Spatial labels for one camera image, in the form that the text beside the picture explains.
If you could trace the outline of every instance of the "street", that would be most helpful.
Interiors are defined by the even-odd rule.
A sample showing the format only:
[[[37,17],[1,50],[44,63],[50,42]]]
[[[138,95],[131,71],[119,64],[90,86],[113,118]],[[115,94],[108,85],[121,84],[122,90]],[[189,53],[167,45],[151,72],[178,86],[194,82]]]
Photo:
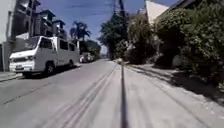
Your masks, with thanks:
[[[204,105],[99,60],[48,78],[0,83],[0,128],[223,128],[224,109]]]

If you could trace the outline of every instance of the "house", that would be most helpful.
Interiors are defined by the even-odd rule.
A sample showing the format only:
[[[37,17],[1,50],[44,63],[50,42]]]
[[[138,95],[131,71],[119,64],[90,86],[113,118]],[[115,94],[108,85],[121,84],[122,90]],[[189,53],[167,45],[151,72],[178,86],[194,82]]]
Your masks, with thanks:
[[[0,70],[8,70],[9,55],[17,47],[16,38],[26,37],[33,27],[37,0],[1,0]]]
[[[65,22],[62,20],[53,21],[53,36],[67,39],[66,31],[64,30]]]
[[[50,10],[43,10],[37,14],[35,22],[35,36],[53,36],[53,18],[55,15]]]
[[[158,22],[160,19],[162,19],[164,16],[166,16],[166,13],[177,9],[177,8],[193,8],[194,6],[197,6],[201,0],[179,0],[175,4],[173,4],[169,9],[164,11],[161,15],[159,15],[156,19],[155,22]]]
[[[145,8],[147,12],[148,22],[150,24],[153,24],[156,18],[169,8],[169,6],[167,5],[163,5],[154,1],[145,0]]]

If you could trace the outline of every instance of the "vegetation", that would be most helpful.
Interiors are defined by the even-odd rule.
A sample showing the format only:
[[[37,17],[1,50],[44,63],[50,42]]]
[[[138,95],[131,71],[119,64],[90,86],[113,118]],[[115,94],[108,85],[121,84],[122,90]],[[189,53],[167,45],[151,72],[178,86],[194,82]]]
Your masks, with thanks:
[[[99,41],[108,47],[110,59],[114,59],[116,45],[125,39],[125,30],[124,19],[116,14],[101,25]]]
[[[182,48],[185,65],[205,81],[220,82],[224,59],[224,8],[218,2],[203,1],[194,20],[183,28],[187,45]]]
[[[155,53],[150,37],[151,26],[142,14],[134,14],[128,21],[128,39],[131,49],[127,53],[130,63],[140,64]]]
[[[194,9],[167,13],[156,26],[163,53],[181,53],[184,68],[202,80],[223,82],[224,7],[219,0],[202,0]]]
[[[91,35],[91,32],[88,31],[87,28],[87,24],[74,21],[73,27],[70,29],[70,36],[72,41],[77,43],[80,54],[87,49],[86,45],[84,44],[85,36],[90,37]]]
[[[168,12],[166,16],[156,24],[156,34],[164,42],[160,45],[162,56],[156,61],[158,66],[170,67],[175,55],[184,46],[185,34],[182,28],[192,22],[193,10],[176,9]]]
[[[100,55],[100,50],[101,50],[101,47],[100,45],[94,41],[94,40],[87,40],[85,42],[87,48],[88,48],[88,51],[94,55],[95,58],[99,58],[99,55]]]
[[[77,22],[74,21],[73,23],[73,27],[70,29],[70,36],[73,39],[83,39],[85,38],[85,36],[90,37],[91,32],[87,30],[88,26],[87,24],[83,23],[83,22]]]
[[[126,24],[122,17],[113,15],[102,24],[99,40],[108,46],[111,59],[115,56],[130,63],[143,63],[146,57],[155,53],[150,42],[151,27],[141,14],[130,15],[127,19]]]

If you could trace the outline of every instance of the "van side window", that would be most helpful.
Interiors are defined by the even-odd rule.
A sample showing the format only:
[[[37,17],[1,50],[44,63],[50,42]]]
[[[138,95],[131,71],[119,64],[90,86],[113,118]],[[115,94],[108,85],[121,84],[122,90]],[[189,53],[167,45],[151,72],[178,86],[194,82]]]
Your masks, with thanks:
[[[53,49],[52,42],[50,39],[42,38],[41,46],[42,46],[42,48]]]
[[[69,50],[70,51],[75,51],[75,46],[73,44],[69,44]]]
[[[60,48],[63,50],[68,50],[68,42],[60,40]]]

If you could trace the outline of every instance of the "sidewalk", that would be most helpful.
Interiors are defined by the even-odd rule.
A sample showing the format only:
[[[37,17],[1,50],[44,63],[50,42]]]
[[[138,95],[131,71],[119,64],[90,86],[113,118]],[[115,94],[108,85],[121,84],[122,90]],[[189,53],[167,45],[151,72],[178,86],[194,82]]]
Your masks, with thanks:
[[[0,72],[0,82],[17,79],[22,77],[22,74],[16,74],[12,72]]]
[[[129,67],[138,73],[159,79],[173,87],[180,87],[185,91],[192,92],[191,96],[197,97],[197,99],[201,95],[224,106],[224,96],[217,88],[207,85],[194,77],[187,76],[181,71],[157,69],[153,68],[152,64],[131,65]]]

